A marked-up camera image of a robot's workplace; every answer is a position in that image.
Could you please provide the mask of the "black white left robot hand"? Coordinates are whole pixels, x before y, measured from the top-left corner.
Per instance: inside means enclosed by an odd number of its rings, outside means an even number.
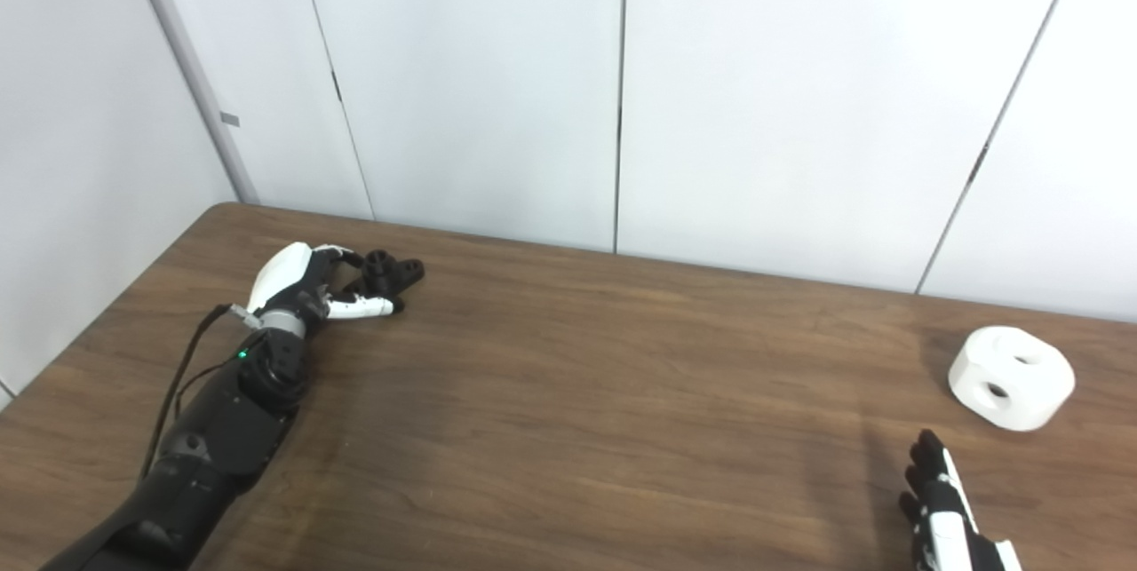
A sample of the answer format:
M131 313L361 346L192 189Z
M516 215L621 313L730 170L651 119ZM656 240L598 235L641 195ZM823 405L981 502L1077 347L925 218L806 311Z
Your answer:
M342 246L290 243L259 271L247 308L259 326L300 339L327 320L377 318L401 311L390 298L330 290L338 264L362 268L362 255Z

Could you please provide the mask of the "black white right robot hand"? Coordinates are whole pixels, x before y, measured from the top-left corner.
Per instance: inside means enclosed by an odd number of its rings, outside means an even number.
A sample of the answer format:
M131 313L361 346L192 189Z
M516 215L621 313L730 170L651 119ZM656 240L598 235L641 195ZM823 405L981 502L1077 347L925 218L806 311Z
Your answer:
M910 446L908 490L898 506L912 530L914 570L1021 570L1010 540L991 540L977 527L951 452L926 429Z

